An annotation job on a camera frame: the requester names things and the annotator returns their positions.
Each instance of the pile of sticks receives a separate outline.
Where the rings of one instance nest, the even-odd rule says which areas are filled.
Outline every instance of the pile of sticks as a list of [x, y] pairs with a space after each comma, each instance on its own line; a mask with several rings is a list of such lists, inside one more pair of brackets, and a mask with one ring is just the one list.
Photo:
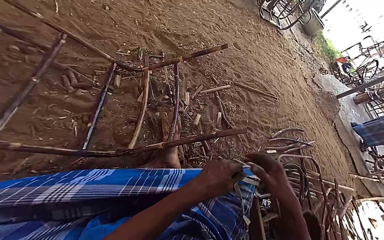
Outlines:
[[[183, 144], [189, 144], [189, 143], [195, 143], [195, 142], [203, 142], [210, 139], [215, 138], [222, 138], [226, 136], [236, 135], [236, 134], [242, 134], [247, 133], [247, 128], [230, 128], [225, 131], [219, 131], [219, 132], [212, 132], [207, 134], [200, 134], [195, 136], [190, 136], [187, 138], [181, 138], [178, 140], [172, 140], [174, 129], [176, 126], [176, 123], [178, 121], [178, 109], [179, 109], [179, 80], [178, 80], [178, 63], [184, 62], [186, 60], [189, 60], [191, 58], [200, 57], [212, 52], [221, 51], [223, 49], [227, 48], [227, 44], [222, 44], [219, 46], [214, 46], [211, 48], [207, 48], [198, 52], [194, 52], [188, 55], [179, 56], [176, 58], [171, 58], [165, 61], [162, 61], [160, 63], [152, 64], [149, 66], [144, 67], [132, 67], [130, 65], [121, 63], [120, 61], [116, 60], [115, 58], [111, 57], [107, 53], [103, 52], [102, 50], [98, 49], [97, 47], [93, 46], [88, 41], [85, 41], [82, 37], [72, 33], [68, 29], [65, 29], [64, 27], [58, 25], [56, 22], [48, 20], [44, 18], [43, 16], [31, 11], [24, 5], [18, 3], [15, 0], [3, 0], [4, 2], [8, 3], [9, 5], [13, 6], [14, 8], [26, 13], [27, 15], [39, 20], [41, 23], [51, 27], [52, 29], [58, 31], [59, 37], [56, 38], [51, 46], [45, 45], [40, 43], [39, 41], [35, 41], [34, 39], [30, 39], [26, 36], [24, 36], [21, 32], [9, 29], [8, 27], [0, 24], [0, 33], [3, 32], [5, 34], [8, 34], [10, 36], [13, 36], [21, 41], [26, 42], [27, 44], [34, 46], [38, 48], [41, 52], [44, 52], [44, 57], [42, 58], [40, 64], [38, 65], [35, 72], [29, 77], [28, 81], [24, 84], [24, 86], [18, 91], [17, 94], [15, 94], [10, 101], [10, 104], [7, 108], [3, 110], [0, 116], [0, 131], [4, 128], [4, 126], [8, 123], [8, 121], [11, 119], [11, 117], [14, 115], [18, 107], [22, 104], [22, 102], [26, 99], [28, 94], [34, 89], [34, 87], [39, 83], [40, 78], [45, 73], [46, 69], [49, 68], [51, 65], [55, 66], [59, 69], [63, 70], [69, 70], [74, 74], [78, 74], [80, 76], [83, 76], [90, 80], [93, 84], [93, 80], [89, 79], [84, 74], [81, 74], [71, 67], [69, 67], [66, 64], [62, 64], [59, 62], [55, 62], [55, 58], [60, 52], [61, 47], [66, 42], [67, 39], [71, 39], [82, 46], [88, 48], [89, 50], [96, 53], [98, 56], [103, 57], [104, 59], [108, 60], [112, 63], [110, 70], [106, 73], [104, 86], [101, 89], [100, 97], [98, 100], [98, 103], [96, 105], [96, 109], [93, 113], [92, 121], [88, 124], [88, 133], [86, 138], [84, 139], [82, 150], [70, 150], [70, 149], [60, 149], [60, 148], [54, 148], [49, 146], [34, 146], [34, 145], [27, 145], [22, 143], [9, 143], [6, 141], [0, 141], [0, 150], [9, 150], [9, 151], [20, 151], [20, 152], [34, 152], [34, 153], [45, 153], [45, 154], [57, 154], [57, 155], [68, 155], [68, 156], [82, 156], [82, 157], [117, 157], [117, 156], [123, 156], [127, 154], [135, 154], [138, 152], [143, 151], [151, 151], [156, 149], [163, 149], [166, 147], [171, 146], [180, 146]], [[136, 140], [138, 135], [140, 134], [141, 126], [143, 123], [143, 119], [145, 116], [146, 108], [147, 108], [147, 101], [148, 101], [148, 89], [149, 89], [149, 71], [155, 70], [157, 68], [163, 68], [167, 67], [169, 65], [174, 64], [174, 76], [175, 76], [175, 98], [174, 98], [174, 114], [173, 114], [173, 121], [171, 125], [170, 135], [167, 141], [161, 142], [158, 144], [152, 144], [149, 146], [144, 147], [136, 147]], [[88, 151], [88, 145], [90, 142], [90, 139], [93, 134], [93, 130], [95, 129], [99, 114], [101, 112], [102, 106], [104, 104], [105, 97], [108, 93], [108, 88], [111, 85], [115, 72], [117, 69], [124, 69], [127, 71], [136, 71], [136, 72], [144, 72], [144, 81], [143, 81], [143, 96], [142, 96], [142, 106], [141, 111], [139, 113], [138, 121], [136, 123], [136, 128], [133, 134], [133, 137], [131, 139], [130, 144], [128, 145], [128, 149], [122, 150], [122, 151]]]
[[[318, 163], [313, 157], [305, 156], [302, 152], [305, 147], [313, 147], [315, 141], [302, 141], [300, 138], [288, 136], [280, 137], [282, 134], [290, 131], [306, 133], [304, 129], [296, 127], [281, 129], [272, 134], [269, 141], [286, 141], [291, 144], [265, 146], [264, 149], [269, 154], [273, 154], [278, 161], [285, 163], [284, 167], [287, 171], [290, 185], [299, 198], [302, 208], [311, 210], [320, 220], [322, 227], [321, 238], [325, 236], [326, 239], [329, 239], [331, 234], [335, 237], [341, 234], [338, 239], [340, 237], [346, 239], [347, 233], [343, 217], [347, 212], [346, 210], [355, 190], [339, 185], [336, 179], [334, 182], [323, 180]], [[291, 161], [286, 161], [286, 158], [299, 159], [300, 166], [290, 163]]]

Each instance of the wood chip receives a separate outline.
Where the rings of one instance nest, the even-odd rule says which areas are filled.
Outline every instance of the wood chip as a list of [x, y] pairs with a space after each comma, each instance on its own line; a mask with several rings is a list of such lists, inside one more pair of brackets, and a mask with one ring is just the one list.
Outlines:
[[190, 105], [190, 101], [189, 101], [189, 93], [188, 92], [185, 92], [185, 103], [187, 106]]
[[193, 121], [194, 126], [198, 126], [199, 120], [201, 119], [201, 114], [197, 114], [195, 120]]

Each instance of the wooden rod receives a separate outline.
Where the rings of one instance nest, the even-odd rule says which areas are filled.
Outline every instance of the wooden rod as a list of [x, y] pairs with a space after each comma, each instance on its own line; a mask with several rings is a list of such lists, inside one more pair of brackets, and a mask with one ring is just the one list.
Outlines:
[[20, 143], [10, 143], [0, 140], [0, 150], [16, 151], [16, 152], [32, 152], [32, 153], [44, 153], [44, 154], [56, 154], [65, 156], [81, 156], [81, 157], [96, 157], [96, 158], [114, 158], [124, 155], [131, 155], [139, 152], [153, 151], [157, 149], [165, 149], [173, 146], [180, 146], [184, 144], [191, 144], [201, 142], [204, 140], [211, 140], [215, 138], [222, 138], [242, 133], [247, 133], [246, 127], [234, 128], [229, 130], [223, 130], [219, 132], [211, 132], [201, 135], [190, 136], [187, 138], [181, 138], [173, 141], [162, 142], [158, 144], [152, 144], [149, 146], [142, 146], [121, 151], [89, 151], [89, 150], [72, 150], [62, 149], [48, 146], [36, 146]]
[[218, 52], [218, 51], [221, 51], [223, 49], [227, 49], [227, 43], [219, 45], [219, 46], [210, 47], [210, 48], [201, 50], [199, 52], [194, 52], [194, 53], [191, 53], [191, 54], [188, 54], [188, 55], [172, 58], [172, 59], [169, 59], [167, 61], [160, 62], [160, 63], [152, 64], [152, 65], [150, 65], [148, 67], [148, 69], [149, 70], [155, 70], [157, 68], [162, 68], [164, 66], [168, 66], [168, 65], [171, 65], [171, 64], [174, 64], [174, 63], [184, 62], [184, 61], [189, 60], [191, 58], [196, 58], [196, 57], [199, 57], [199, 56], [203, 56], [203, 55], [206, 55], [206, 54], [209, 54], [209, 53], [212, 53], [212, 52]]
[[11, 6], [19, 9], [20, 11], [28, 14], [29, 16], [32, 16], [34, 17], [35, 19], [38, 19], [41, 23], [59, 31], [59, 32], [62, 32], [64, 34], [66, 34], [69, 38], [71, 38], [73, 41], [76, 41], [78, 42], [79, 44], [81, 44], [82, 46], [85, 46], [87, 47], [88, 49], [92, 50], [93, 52], [97, 53], [99, 56], [105, 58], [106, 60], [112, 62], [112, 63], [115, 63], [117, 64], [120, 68], [122, 69], [125, 69], [127, 71], [143, 71], [145, 68], [135, 68], [135, 67], [131, 67], [131, 66], [128, 66], [126, 64], [123, 64], [121, 63], [120, 61], [112, 58], [111, 56], [109, 56], [107, 53], [103, 52], [102, 50], [98, 49], [97, 47], [93, 46], [92, 44], [90, 44], [89, 42], [85, 41], [83, 38], [77, 36], [76, 34], [72, 33], [71, 31], [65, 29], [64, 27], [50, 21], [50, 20], [47, 20], [45, 19], [41, 14], [38, 14], [38, 13], [35, 13], [35, 12], [32, 12], [31, 10], [29, 10], [27, 7], [25, 7], [24, 5], [21, 5], [20, 3], [18, 3], [17, 1], [14, 1], [14, 0], [3, 0], [4, 2], [10, 4]]
[[48, 50], [45, 55], [42, 57], [41, 62], [35, 70], [35, 73], [32, 74], [29, 81], [23, 85], [21, 90], [14, 96], [11, 100], [11, 104], [4, 110], [0, 116], [0, 130], [4, 128], [13, 114], [16, 112], [17, 108], [22, 104], [23, 100], [28, 96], [30, 91], [38, 84], [39, 79], [44, 75], [48, 66], [56, 58], [57, 54], [60, 52], [62, 45], [65, 43], [67, 35], [61, 33], [59, 37], [54, 41], [50, 50]]
[[146, 108], [148, 106], [148, 94], [149, 94], [149, 70], [145, 70], [145, 77], [143, 83], [143, 91], [142, 91], [142, 109], [139, 115], [139, 121], [136, 124], [136, 128], [134, 129], [133, 138], [128, 144], [128, 148], [134, 148], [137, 142], [137, 138], [139, 137], [140, 130], [142, 128], [143, 120], [145, 119]]
[[168, 134], [168, 140], [173, 140], [174, 132], [176, 131], [176, 123], [179, 118], [179, 103], [180, 103], [180, 80], [179, 80], [179, 66], [174, 64], [174, 110], [173, 119], [171, 122], [170, 132]]
[[217, 88], [211, 88], [211, 89], [207, 89], [207, 90], [204, 90], [204, 91], [200, 91], [200, 94], [214, 93], [214, 92], [217, 92], [217, 91], [220, 91], [220, 90], [225, 90], [225, 89], [228, 89], [228, 88], [230, 88], [230, 85], [225, 85], [225, 86], [221, 86], [221, 87], [217, 87]]
[[273, 99], [275, 99], [275, 100], [279, 100], [279, 98], [276, 97], [276, 96], [274, 96], [274, 95], [267, 94], [267, 93], [265, 93], [265, 92], [262, 92], [262, 91], [260, 91], [260, 90], [255, 89], [255, 88], [251, 88], [251, 87], [249, 87], [249, 86], [247, 86], [247, 85], [244, 85], [244, 84], [242, 84], [242, 83], [240, 83], [240, 82], [233, 82], [233, 84], [237, 85], [238, 87], [245, 88], [245, 89], [248, 89], [248, 90], [257, 92], [257, 93], [259, 93], [259, 94], [261, 94], [261, 95], [268, 96], [268, 97], [273, 98]]
[[116, 70], [116, 64], [112, 64], [112, 68], [109, 72], [107, 72], [105, 76], [105, 84], [100, 93], [99, 104], [96, 107], [96, 111], [94, 112], [93, 121], [90, 123], [90, 127], [88, 128], [87, 137], [85, 138], [84, 144], [82, 145], [82, 149], [85, 150], [88, 148], [88, 144], [90, 143], [91, 135], [93, 134], [93, 130], [96, 127], [97, 119], [99, 118], [100, 111], [102, 110], [104, 99], [106, 98], [106, 94], [108, 93], [108, 89], [110, 86], [110, 82], [114, 78]]

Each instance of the twig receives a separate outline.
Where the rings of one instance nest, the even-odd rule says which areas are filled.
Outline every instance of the twig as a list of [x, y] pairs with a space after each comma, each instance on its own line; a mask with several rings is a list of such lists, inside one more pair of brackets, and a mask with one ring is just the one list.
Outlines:
[[253, 42], [253, 40], [250, 41], [250, 44], [248, 45], [247, 50], [241, 56], [238, 56], [238, 57], [235, 57], [235, 58], [240, 58], [240, 57], [244, 56], [248, 52], [248, 50], [250, 49], [250, 46], [251, 46], [252, 42]]
[[54, 1], [54, 4], [56, 5], [56, 14], [58, 15], [58, 3], [56, 0], [53, 0]]

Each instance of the sky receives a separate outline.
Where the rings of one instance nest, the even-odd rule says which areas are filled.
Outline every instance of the sky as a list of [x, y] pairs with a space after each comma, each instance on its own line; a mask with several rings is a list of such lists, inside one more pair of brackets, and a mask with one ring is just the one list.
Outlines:
[[[335, 2], [327, 0], [320, 14]], [[371, 28], [363, 33], [360, 26], [365, 22], [368, 24], [366, 28]], [[373, 42], [370, 38], [363, 40], [366, 36], [372, 36], [377, 42], [384, 40], [384, 0], [343, 0], [324, 17], [323, 23], [324, 36], [340, 51], [358, 42], [363, 47], [371, 46]], [[384, 58], [379, 61], [384, 66]]]

